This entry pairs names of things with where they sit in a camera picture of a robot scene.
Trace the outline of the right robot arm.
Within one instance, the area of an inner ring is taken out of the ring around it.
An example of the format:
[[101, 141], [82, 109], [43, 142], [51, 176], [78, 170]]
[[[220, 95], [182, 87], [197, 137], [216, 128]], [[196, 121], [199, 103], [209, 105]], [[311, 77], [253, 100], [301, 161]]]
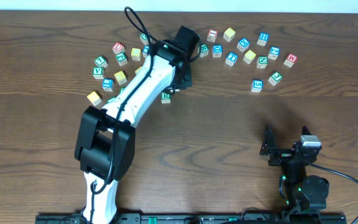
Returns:
[[297, 212], [319, 212], [326, 208], [328, 180], [306, 174], [306, 166], [316, 161], [320, 150], [321, 141], [306, 126], [302, 127], [300, 140], [288, 149], [280, 149], [276, 145], [272, 129], [265, 129], [260, 155], [269, 157], [269, 166], [281, 168], [279, 192], [288, 201], [288, 206]]

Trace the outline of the yellow O wooden block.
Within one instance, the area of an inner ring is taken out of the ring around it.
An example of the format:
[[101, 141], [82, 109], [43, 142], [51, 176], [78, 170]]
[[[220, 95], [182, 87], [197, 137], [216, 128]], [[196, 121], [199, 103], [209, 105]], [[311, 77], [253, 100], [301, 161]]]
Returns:
[[256, 58], [256, 53], [253, 52], [252, 50], [248, 50], [244, 54], [243, 61], [245, 61], [245, 63], [247, 63], [247, 64], [251, 64], [255, 58]]

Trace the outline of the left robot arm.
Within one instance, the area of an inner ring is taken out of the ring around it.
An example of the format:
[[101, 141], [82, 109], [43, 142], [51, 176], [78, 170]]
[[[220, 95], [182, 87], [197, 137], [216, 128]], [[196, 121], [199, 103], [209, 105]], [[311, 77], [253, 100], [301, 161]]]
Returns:
[[83, 113], [74, 153], [87, 183], [81, 223], [114, 220], [117, 185], [134, 159], [135, 129], [159, 94], [191, 85], [195, 48], [191, 41], [157, 41], [138, 74], [112, 102]]

